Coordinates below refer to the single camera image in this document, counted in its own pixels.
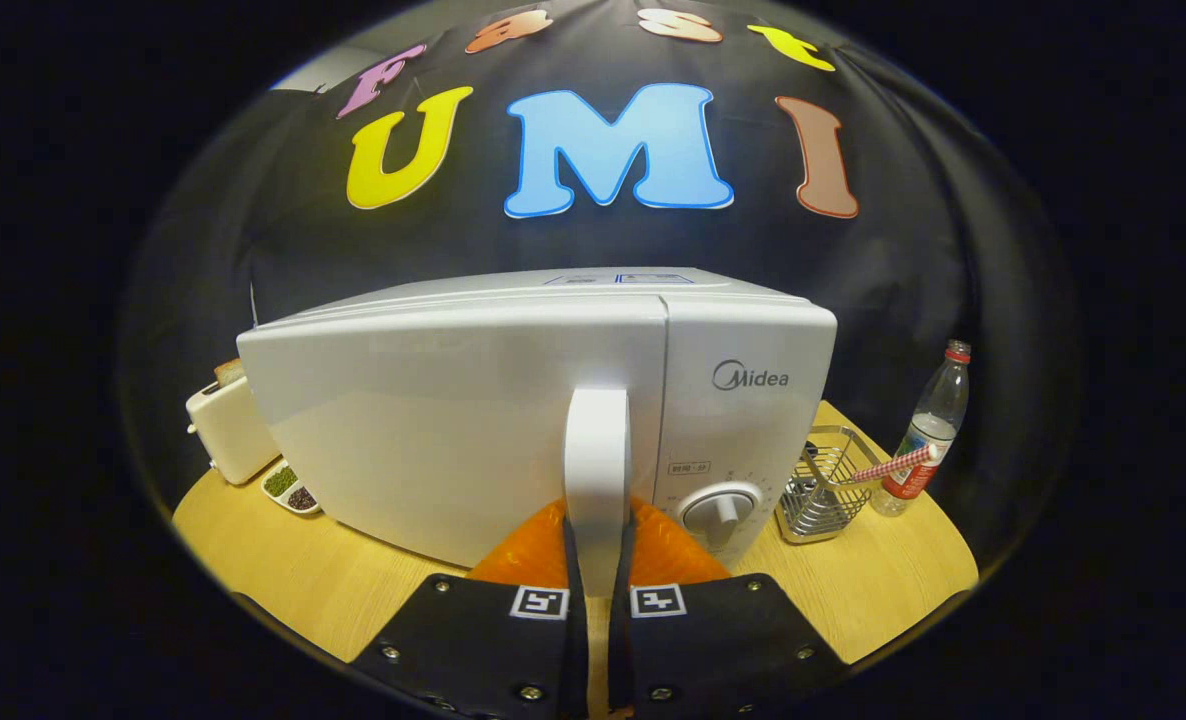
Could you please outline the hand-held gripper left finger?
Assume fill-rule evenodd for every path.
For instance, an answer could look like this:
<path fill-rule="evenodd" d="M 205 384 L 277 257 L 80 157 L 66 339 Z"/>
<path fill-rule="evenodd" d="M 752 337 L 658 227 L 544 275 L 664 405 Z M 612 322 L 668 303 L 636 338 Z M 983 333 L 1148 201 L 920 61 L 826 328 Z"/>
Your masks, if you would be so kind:
<path fill-rule="evenodd" d="M 588 715 L 587 609 L 567 548 L 565 501 L 509 533 L 468 573 L 434 573 L 350 662 L 464 719 Z"/>

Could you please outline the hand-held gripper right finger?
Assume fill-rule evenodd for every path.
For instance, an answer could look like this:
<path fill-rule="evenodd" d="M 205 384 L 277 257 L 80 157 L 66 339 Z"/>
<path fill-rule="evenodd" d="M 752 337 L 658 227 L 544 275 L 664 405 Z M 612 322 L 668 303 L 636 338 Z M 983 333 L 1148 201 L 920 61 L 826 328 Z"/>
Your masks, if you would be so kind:
<path fill-rule="evenodd" d="M 608 620 L 608 700 L 633 719 L 789 719 L 850 667 L 765 573 L 735 575 L 633 498 Z"/>

